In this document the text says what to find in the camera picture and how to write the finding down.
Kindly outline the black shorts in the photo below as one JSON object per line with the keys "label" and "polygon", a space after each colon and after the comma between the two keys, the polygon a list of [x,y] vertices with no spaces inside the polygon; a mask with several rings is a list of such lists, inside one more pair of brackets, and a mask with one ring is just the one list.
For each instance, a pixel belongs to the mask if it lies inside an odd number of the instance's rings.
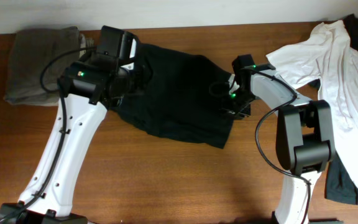
{"label": "black shorts", "polygon": [[204,55],[142,44],[135,61],[146,79],[144,94],[126,96],[115,112],[147,134],[224,148],[233,125],[226,114],[234,75]]}

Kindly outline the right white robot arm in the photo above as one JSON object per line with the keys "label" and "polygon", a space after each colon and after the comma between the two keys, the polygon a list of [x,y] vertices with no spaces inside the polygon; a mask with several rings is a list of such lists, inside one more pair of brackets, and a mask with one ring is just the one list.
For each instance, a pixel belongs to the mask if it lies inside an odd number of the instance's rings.
{"label": "right white robot arm", "polygon": [[331,108],[327,101],[312,100],[291,87],[271,63],[257,65],[251,55],[240,55],[232,62],[234,77],[224,94],[224,113],[234,119],[248,116],[254,100],[269,108],[255,128],[255,143],[262,150],[259,130],[271,115],[277,115],[275,151],[280,163],[267,164],[283,174],[278,207],[270,218],[258,223],[310,223],[308,210],[314,187],[335,155]]}

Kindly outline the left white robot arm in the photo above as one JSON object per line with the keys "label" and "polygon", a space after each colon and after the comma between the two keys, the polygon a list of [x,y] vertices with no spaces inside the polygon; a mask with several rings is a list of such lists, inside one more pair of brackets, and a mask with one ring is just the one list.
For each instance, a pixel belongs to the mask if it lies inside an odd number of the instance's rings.
{"label": "left white robot arm", "polygon": [[144,92],[147,82],[135,64],[139,45],[135,34],[103,26],[99,45],[83,48],[85,54],[65,69],[42,157],[18,201],[1,205],[0,223],[90,223],[71,211],[76,181],[108,110]]}

